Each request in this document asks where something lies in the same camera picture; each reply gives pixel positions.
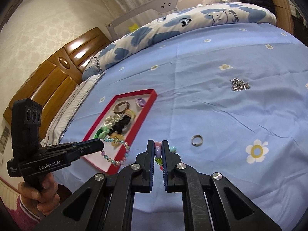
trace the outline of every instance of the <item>person's hand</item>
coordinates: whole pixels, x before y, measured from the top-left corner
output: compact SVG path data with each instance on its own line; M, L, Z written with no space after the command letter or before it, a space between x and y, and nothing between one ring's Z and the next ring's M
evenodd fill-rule
M42 191L30 187L27 183L20 182L18 190L24 205L35 215L41 211L44 215L49 215L56 207L60 205L60 197L57 194L58 184L55 182L52 173L45 176L42 181ZM32 200L38 200L40 203L36 206Z

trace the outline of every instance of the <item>pillow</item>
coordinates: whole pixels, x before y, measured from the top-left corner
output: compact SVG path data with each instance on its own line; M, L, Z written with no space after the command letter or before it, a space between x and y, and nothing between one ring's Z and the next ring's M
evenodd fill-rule
M130 55L179 34L198 28L247 22L275 25L276 17L257 5L232 2L197 6L169 14L123 36L98 52L86 66L82 79L100 74Z

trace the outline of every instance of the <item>sequin heart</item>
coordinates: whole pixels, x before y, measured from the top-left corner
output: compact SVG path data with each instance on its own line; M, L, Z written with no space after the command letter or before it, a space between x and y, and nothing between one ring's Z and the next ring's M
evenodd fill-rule
M250 85L247 82L244 82L243 80L240 80L238 78L234 78L230 80L232 84L232 90L233 91L242 91L245 89L250 89Z

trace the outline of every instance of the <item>bangle bracelet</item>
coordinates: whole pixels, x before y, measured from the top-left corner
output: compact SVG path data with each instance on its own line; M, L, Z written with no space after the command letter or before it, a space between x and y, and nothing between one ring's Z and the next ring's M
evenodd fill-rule
M200 138L201 141L200 141L199 143L194 143L193 140L194 140L195 138ZM193 146L200 146L202 143L203 143L203 137L202 137L201 135L194 135L194 136L192 137L192 145L193 145Z
M126 104L126 108L122 111L119 111L120 110L120 106L123 105L123 104ZM117 104L114 109L113 109L113 112L116 114L116 115L120 115L120 114L123 114L127 109L129 109L129 103L128 102L120 102L119 104Z

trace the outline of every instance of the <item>black scrunchie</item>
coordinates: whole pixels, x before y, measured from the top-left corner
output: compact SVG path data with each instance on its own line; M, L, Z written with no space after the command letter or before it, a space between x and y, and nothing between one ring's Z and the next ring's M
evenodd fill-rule
M113 132L118 132L118 134L122 133L123 128L129 124L131 118L130 116L124 116L122 120L119 120L116 124L113 125L112 129L109 132L109 136L112 135Z

